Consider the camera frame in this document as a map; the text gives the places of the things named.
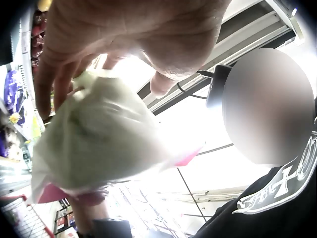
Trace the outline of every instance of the metal rack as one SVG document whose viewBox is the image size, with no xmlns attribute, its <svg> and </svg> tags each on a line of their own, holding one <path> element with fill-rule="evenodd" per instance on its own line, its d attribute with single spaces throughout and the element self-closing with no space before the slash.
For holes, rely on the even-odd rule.
<svg viewBox="0 0 317 238">
<path fill-rule="evenodd" d="M 31 205 L 25 203 L 26 196 L 1 197 L 2 213 L 11 222 L 17 235 L 25 238 L 54 238 Z"/>
<path fill-rule="evenodd" d="M 56 216 L 55 216 L 55 220 L 54 220 L 54 231 L 53 231 L 53 233 L 54 233 L 55 236 L 58 235 L 59 233 L 62 233 L 62 232 L 64 232 L 64 231 L 66 231 L 67 229 L 69 229 L 69 228 L 71 228 L 71 227 L 74 228 L 74 227 L 76 226 L 76 224 L 73 223 L 72 225 L 64 226 L 62 229 L 57 230 L 57 220 L 60 218 L 60 217 L 58 217 L 58 214 L 59 214 L 60 211 L 62 211 L 62 210 L 64 210 L 64 209 L 67 209 L 67 207 L 66 207 L 66 208 L 62 208 L 62 209 L 60 209 L 60 210 L 58 210 L 58 211 L 56 212 Z M 67 215 L 69 215 L 69 214 L 71 214 L 71 213 L 73 213 L 73 211 L 69 211 L 69 212 L 67 212 L 64 216 L 62 216 L 62 217 L 65 218 L 65 221 L 67 222 L 67 224 L 68 224 Z"/>
</svg>

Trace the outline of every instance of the plastic bag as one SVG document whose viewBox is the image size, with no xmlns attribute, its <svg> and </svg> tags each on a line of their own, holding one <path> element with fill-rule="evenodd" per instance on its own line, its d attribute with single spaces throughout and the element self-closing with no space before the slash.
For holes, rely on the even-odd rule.
<svg viewBox="0 0 317 238">
<path fill-rule="evenodd" d="M 140 97 L 112 74 L 86 71 L 74 80 L 74 88 L 84 90 L 67 98 L 34 147 L 29 203 L 147 178 L 186 165 L 203 146 L 166 134 Z"/>
</svg>

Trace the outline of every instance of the shelf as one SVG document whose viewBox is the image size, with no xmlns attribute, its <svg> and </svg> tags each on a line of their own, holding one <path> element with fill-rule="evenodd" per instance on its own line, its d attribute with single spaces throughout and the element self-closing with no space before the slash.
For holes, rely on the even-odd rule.
<svg viewBox="0 0 317 238">
<path fill-rule="evenodd" d="M 28 135 L 27 133 L 23 131 L 23 128 L 20 125 L 13 124 L 9 121 L 10 114 L 8 110 L 6 109 L 2 98 L 0 99 L 0 110 L 6 116 L 6 121 L 4 122 L 5 124 L 7 124 L 12 130 L 16 131 L 19 135 L 21 135 L 24 138 L 24 140 L 28 141 L 32 139 L 30 135 Z"/>
<path fill-rule="evenodd" d="M 34 8 L 29 8 L 24 16 L 21 18 L 21 31 L 22 31 L 22 67 L 24 77 L 28 88 L 29 97 L 33 107 L 36 109 L 35 92 L 33 85 L 33 75 L 31 66 L 31 31 Z"/>
</svg>

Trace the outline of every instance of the cable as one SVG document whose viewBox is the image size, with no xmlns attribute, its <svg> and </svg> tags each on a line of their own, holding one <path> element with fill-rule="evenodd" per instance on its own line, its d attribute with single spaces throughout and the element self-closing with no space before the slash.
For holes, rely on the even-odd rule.
<svg viewBox="0 0 317 238">
<path fill-rule="evenodd" d="M 201 74 L 202 76 L 208 77 L 208 78 L 213 78 L 214 73 L 212 72 L 208 72 L 205 70 L 198 70 L 197 73 Z M 196 98 L 200 98 L 200 99 L 207 99 L 206 97 L 202 97 L 202 96 L 197 96 L 197 95 L 193 95 L 189 92 L 186 92 L 184 89 L 181 88 L 181 86 L 179 85 L 179 83 L 177 83 L 177 87 L 179 90 L 182 91 L 182 93 L 187 94 L 188 96 L 192 96 L 192 97 L 196 97 Z"/>
<path fill-rule="evenodd" d="M 185 182 L 185 179 L 184 179 L 184 177 L 183 177 L 182 173 L 180 172 L 179 168 L 177 168 L 177 170 L 178 170 L 178 172 L 179 172 L 180 176 L 182 177 L 182 180 L 183 180 L 184 184 L 186 185 L 187 190 L 188 190 L 188 191 L 189 191 L 189 193 L 191 194 L 191 197 L 192 197 L 192 199 L 194 200 L 194 202 L 195 202 L 195 204 L 196 204 L 196 206 L 197 206 L 198 210 L 200 211 L 201 216 L 204 218 L 205 222 L 207 222 L 207 220 L 206 220 L 205 216 L 203 215 L 202 211 L 200 210 L 200 208 L 199 208 L 199 206 L 198 206 L 198 204 L 197 204 L 197 202 L 196 202 L 196 200 L 195 200 L 195 198 L 194 198 L 193 194 L 191 193 L 191 191 L 190 191 L 190 189 L 189 189 L 189 187 L 188 187 L 187 183 Z"/>
<path fill-rule="evenodd" d="M 177 83 L 177 87 L 178 87 L 179 90 L 182 91 L 182 93 L 187 94 L 188 96 L 192 96 L 192 97 L 196 97 L 196 98 L 200 98 L 200 99 L 207 99 L 206 97 L 197 96 L 197 95 L 193 95 L 193 94 L 191 94 L 191 93 L 189 93 L 189 92 L 186 92 L 184 89 L 182 89 L 182 88 L 180 87 L 179 83 Z"/>
</svg>

